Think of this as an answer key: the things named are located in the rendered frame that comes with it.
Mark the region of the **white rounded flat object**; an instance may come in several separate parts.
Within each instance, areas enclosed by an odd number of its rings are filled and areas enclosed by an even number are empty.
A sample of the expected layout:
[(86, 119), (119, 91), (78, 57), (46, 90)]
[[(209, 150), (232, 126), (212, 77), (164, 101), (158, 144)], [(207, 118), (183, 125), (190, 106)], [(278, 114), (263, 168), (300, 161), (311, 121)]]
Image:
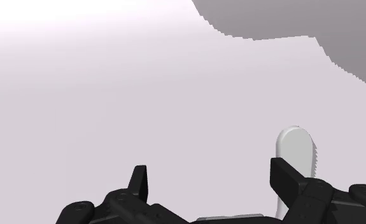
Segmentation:
[(283, 129), (276, 140), (276, 157), (286, 160), (305, 178), (315, 178), (318, 162), (317, 147), (311, 135), (302, 127)]

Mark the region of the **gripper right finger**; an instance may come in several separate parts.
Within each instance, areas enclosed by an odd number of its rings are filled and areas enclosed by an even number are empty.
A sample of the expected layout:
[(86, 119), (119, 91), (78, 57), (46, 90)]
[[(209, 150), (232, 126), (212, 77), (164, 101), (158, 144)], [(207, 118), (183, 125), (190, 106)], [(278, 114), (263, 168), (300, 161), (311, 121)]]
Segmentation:
[(272, 158), (270, 186), (288, 207), (281, 224), (366, 224), (366, 184), (344, 192), (305, 178), (283, 158)]

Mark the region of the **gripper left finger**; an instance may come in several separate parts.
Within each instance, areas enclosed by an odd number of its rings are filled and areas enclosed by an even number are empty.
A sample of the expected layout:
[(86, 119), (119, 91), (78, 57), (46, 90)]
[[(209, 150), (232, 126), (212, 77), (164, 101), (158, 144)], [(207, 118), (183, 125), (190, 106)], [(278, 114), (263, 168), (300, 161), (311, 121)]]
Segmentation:
[(190, 224), (160, 204), (147, 204), (145, 165), (135, 166), (127, 188), (109, 192), (95, 206), (90, 201), (67, 205), (55, 224)]

